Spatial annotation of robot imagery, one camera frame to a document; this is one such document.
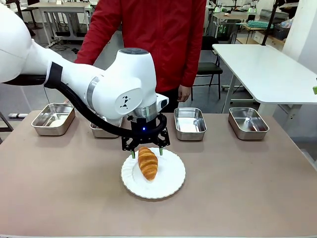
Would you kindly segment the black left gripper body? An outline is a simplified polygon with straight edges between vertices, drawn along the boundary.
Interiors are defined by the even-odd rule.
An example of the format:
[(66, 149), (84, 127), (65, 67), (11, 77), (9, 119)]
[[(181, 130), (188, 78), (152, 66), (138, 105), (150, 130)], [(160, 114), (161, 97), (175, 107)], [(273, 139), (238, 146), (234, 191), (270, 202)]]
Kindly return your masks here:
[[(138, 118), (136, 122), (133, 121), (132, 116), (128, 116), (127, 120), (131, 122), (131, 129), (134, 132), (139, 132), (143, 135), (142, 138), (134, 138), (136, 144), (154, 143), (154, 137), (166, 128), (166, 116), (159, 114), (153, 120), (147, 122), (145, 118)], [(149, 136), (147, 132), (159, 128), (159, 132), (154, 136)]]

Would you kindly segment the person's left hand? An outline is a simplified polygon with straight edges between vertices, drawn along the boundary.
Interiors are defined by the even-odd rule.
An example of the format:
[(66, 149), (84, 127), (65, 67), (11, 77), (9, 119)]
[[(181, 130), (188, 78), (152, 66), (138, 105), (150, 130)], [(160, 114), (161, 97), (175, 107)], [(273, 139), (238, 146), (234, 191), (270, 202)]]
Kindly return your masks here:
[(178, 88), (178, 102), (186, 102), (191, 95), (191, 87), (185, 87), (180, 85)]

